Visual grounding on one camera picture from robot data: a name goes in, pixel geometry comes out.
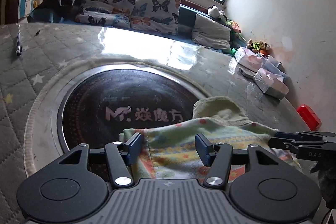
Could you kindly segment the floral green child shirt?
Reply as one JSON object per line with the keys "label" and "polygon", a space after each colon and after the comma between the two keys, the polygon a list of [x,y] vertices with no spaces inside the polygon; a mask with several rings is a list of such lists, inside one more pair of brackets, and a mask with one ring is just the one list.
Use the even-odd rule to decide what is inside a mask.
{"label": "floral green child shirt", "polygon": [[234,101],[224,96],[197,101],[193,117],[188,121],[156,128],[125,129],[118,139],[125,143],[136,133],[142,135],[142,150],[131,166],[135,180],[197,178],[203,181],[224,144],[243,151],[255,144],[302,170],[292,153],[269,147],[268,141],[276,129],[251,121]]}

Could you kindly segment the black clothes pile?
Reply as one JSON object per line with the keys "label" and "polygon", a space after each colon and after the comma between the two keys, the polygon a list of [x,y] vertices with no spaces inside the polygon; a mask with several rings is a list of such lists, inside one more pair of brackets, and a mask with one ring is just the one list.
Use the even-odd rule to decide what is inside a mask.
{"label": "black clothes pile", "polygon": [[29,23],[60,23],[78,10],[83,0],[43,0],[27,17]]}

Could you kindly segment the round induction cooktop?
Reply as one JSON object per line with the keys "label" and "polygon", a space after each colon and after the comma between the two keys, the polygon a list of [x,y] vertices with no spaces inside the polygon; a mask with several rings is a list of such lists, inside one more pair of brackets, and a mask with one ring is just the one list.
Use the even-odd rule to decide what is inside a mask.
{"label": "round induction cooktop", "polygon": [[190,120],[208,95],[163,68],[109,64],[74,77],[59,94],[52,119],[63,152],[80,143],[103,148],[128,128],[154,128]]}

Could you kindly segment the flat grey notebook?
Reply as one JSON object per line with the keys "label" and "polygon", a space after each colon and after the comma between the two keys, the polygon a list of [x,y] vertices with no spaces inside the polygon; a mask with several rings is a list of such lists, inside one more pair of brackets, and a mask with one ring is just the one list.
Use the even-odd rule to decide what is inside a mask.
{"label": "flat grey notebook", "polygon": [[242,67],[239,68],[239,72],[246,78],[248,79],[253,79],[255,76],[255,73],[253,73],[252,71],[243,69]]}

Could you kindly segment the clear plastic storage box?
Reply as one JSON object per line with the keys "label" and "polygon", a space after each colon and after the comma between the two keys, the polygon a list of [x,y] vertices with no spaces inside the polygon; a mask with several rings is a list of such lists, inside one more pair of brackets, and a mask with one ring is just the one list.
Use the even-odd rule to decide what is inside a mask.
{"label": "clear plastic storage box", "polygon": [[262,68],[265,70],[275,74],[282,76],[285,80],[289,79],[289,76],[282,71],[283,66],[280,63],[280,61],[277,61],[274,57],[271,55],[268,55],[268,57],[262,56],[260,53],[257,54],[258,57],[262,58]]}

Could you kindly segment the far pink tissue pack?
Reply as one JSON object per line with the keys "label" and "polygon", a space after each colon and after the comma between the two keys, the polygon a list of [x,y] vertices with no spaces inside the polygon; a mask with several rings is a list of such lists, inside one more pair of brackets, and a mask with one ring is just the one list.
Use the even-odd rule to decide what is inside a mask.
{"label": "far pink tissue pack", "polygon": [[236,50],[234,57],[238,64],[256,73],[263,66],[263,58],[251,50],[240,47]]}

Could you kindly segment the brown plush toy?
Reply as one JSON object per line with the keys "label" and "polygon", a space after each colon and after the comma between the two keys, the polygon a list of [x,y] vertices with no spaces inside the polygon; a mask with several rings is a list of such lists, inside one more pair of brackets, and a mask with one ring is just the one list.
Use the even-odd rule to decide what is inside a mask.
{"label": "brown plush toy", "polygon": [[252,39],[249,39],[246,48],[251,50],[253,53],[260,53],[260,55],[268,57],[268,51],[270,50],[270,45],[261,40],[253,41]]}

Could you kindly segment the grey cushion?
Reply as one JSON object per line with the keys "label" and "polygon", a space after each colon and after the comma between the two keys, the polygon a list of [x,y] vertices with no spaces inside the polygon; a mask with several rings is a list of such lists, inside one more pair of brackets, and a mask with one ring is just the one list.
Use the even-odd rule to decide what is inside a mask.
{"label": "grey cushion", "polygon": [[230,28],[206,16],[197,14],[191,38],[201,46],[229,52],[231,50],[230,34]]}

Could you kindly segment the pink green plush toy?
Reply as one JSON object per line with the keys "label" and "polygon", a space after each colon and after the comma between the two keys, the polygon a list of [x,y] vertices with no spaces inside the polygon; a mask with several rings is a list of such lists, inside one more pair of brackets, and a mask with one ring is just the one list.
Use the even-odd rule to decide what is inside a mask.
{"label": "pink green plush toy", "polygon": [[234,30],[234,32],[236,32],[238,34],[240,34],[242,32],[240,26],[234,20],[228,19],[226,21],[226,24],[229,25],[229,26],[231,26],[232,29]]}

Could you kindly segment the white plush toy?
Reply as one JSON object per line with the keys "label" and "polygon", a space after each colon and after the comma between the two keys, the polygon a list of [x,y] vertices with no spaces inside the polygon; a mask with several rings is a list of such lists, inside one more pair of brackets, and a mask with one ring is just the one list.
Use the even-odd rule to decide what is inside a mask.
{"label": "white plush toy", "polygon": [[219,10],[219,8],[215,5],[208,8],[207,14],[213,20],[221,23],[225,23],[228,19],[225,12],[223,10]]}

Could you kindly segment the right butterfly pillow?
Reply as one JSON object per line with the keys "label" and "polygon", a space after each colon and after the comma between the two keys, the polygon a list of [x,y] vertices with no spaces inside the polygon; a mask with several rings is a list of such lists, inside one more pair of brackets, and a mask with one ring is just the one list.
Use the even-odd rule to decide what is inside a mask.
{"label": "right butterfly pillow", "polygon": [[177,35],[181,0],[135,0],[129,17],[134,30]]}

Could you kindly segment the butterfly pillow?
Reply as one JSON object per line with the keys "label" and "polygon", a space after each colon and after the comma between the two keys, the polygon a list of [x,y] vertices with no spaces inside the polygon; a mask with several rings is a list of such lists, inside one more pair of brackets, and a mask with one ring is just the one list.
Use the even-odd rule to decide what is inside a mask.
{"label": "butterfly pillow", "polygon": [[135,0],[83,0],[74,21],[129,29]]}
{"label": "butterfly pillow", "polygon": [[129,17],[134,30],[177,35],[181,0],[135,0]]}

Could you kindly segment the left butterfly pillow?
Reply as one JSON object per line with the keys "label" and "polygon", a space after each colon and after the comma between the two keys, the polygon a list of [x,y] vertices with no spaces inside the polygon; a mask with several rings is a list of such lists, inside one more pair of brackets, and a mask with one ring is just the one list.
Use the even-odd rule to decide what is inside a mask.
{"label": "left butterfly pillow", "polygon": [[74,21],[129,29],[135,0],[83,0]]}

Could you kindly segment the black marker pen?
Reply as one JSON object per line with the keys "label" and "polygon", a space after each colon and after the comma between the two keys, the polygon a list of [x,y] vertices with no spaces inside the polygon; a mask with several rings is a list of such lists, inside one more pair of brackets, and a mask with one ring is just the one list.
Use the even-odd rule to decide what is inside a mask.
{"label": "black marker pen", "polygon": [[20,31],[17,34],[17,42],[16,42],[15,54],[16,54],[16,56],[20,56],[22,54],[21,32]]}

